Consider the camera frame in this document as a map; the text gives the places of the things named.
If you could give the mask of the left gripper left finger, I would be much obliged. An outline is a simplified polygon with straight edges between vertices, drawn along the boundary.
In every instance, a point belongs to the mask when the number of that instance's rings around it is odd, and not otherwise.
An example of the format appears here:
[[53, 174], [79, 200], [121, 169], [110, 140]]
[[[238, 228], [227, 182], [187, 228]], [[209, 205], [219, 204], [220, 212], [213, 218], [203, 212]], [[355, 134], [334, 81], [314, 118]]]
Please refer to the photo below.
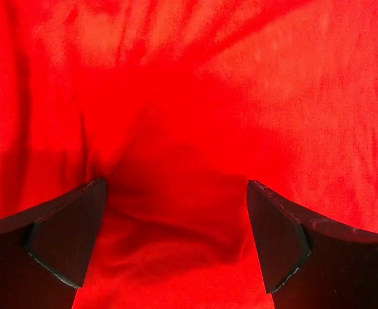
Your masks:
[[0, 308], [72, 308], [106, 201], [97, 179], [0, 219]]

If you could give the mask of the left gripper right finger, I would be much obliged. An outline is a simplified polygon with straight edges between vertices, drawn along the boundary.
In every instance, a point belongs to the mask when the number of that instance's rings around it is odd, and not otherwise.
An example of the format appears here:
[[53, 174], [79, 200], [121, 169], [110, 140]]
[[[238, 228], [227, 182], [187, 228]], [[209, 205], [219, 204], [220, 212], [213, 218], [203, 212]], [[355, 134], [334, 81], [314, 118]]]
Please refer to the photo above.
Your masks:
[[378, 234], [330, 219], [257, 181], [247, 210], [276, 308], [378, 308]]

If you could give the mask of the red t shirt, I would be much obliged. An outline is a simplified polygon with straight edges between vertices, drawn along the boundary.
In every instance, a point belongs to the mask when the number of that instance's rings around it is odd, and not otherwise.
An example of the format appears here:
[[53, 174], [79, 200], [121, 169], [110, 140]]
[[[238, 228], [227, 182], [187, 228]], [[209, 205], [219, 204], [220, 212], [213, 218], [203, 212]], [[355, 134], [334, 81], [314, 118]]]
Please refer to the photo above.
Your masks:
[[0, 1], [0, 218], [100, 177], [76, 308], [272, 308], [249, 180], [378, 232], [378, 1]]

